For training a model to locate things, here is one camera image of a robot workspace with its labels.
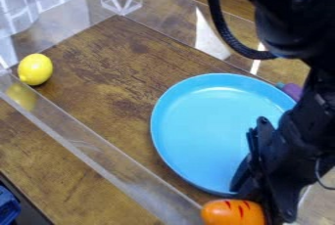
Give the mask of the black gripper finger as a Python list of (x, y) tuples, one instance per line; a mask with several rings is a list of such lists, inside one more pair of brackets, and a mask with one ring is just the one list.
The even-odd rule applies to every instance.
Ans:
[(250, 160), (250, 157), (243, 158), (231, 178), (230, 191), (234, 193), (241, 192), (246, 183), (251, 180)]
[(267, 196), (267, 189), (262, 178), (249, 177), (245, 180), (238, 190), (238, 197), (242, 200), (258, 203), (265, 212), (272, 210), (270, 197)]

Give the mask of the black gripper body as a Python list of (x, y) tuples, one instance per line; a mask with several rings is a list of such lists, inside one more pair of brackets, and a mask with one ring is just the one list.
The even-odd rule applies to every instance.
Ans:
[(267, 225), (293, 222), (305, 186), (335, 167), (335, 72), (312, 69), (302, 96), (273, 126), (265, 117), (247, 133), (250, 177), (262, 178)]

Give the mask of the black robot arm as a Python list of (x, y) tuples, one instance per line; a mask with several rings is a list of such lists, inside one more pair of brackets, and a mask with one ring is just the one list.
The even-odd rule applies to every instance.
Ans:
[(230, 182), (242, 200), (259, 204), (265, 225), (297, 217), (301, 190), (335, 167), (335, 0), (250, 0), (265, 49), (255, 51), (231, 34), (219, 0), (207, 0), (225, 43), (243, 57), (298, 59), (309, 66), (302, 95), (278, 125), (265, 117), (247, 132), (249, 153)]

